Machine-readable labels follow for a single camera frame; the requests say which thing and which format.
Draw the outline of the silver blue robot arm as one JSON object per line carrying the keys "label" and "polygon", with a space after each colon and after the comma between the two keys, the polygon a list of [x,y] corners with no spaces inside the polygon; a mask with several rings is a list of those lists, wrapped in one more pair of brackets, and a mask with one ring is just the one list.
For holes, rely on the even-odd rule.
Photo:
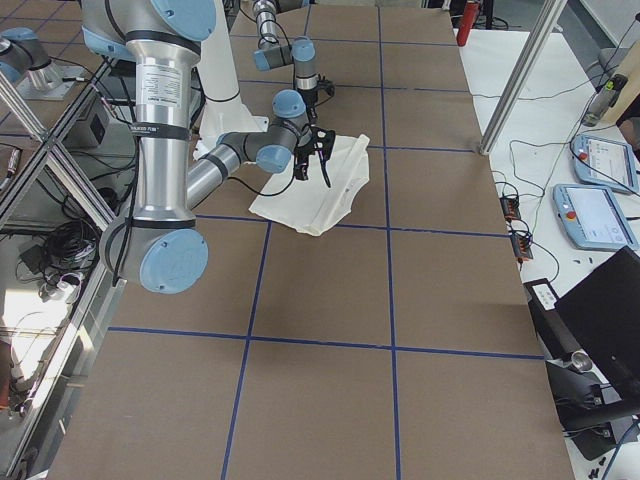
{"label": "silver blue robot arm", "polygon": [[271,71],[292,65],[292,84],[301,95],[312,122],[317,120],[316,104],[320,87],[320,75],[316,65],[314,43],[306,36],[291,40],[280,26],[277,16],[309,5],[309,1],[254,1],[254,14],[258,34],[257,50],[253,54],[259,71]]}
{"label": "silver blue robot arm", "polygon": [[189,289],[209,257],[194,208],[246,162],[269,173],[306,172],[317,148],[315,106],[324,79],[307,37],[287,41],[279,14],[295,1],[256,1],[253,58],[261,71],[292,66],[272,119],[243,104],[218,1],[85,1],[87,47],[135,64],[135,190],[99,251],[116,279],[160,294]]}

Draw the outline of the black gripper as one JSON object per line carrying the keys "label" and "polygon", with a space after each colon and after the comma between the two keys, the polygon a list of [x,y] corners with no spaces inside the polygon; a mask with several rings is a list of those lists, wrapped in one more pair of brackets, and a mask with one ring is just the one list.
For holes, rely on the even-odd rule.
{"label": "black gripper", "polygon": [[293,176],[298,181],[307,181],[309,158],[318,150],[317,135],[313,130],[306,133],[294,151]]}
{"label": "black gripper", "polygon": [[318,115],[316,106],[318,103],[318,89],[316,87],[311,89],[298,89],[297,92],[300,94],[305,104],[308,119],[317,120]]}

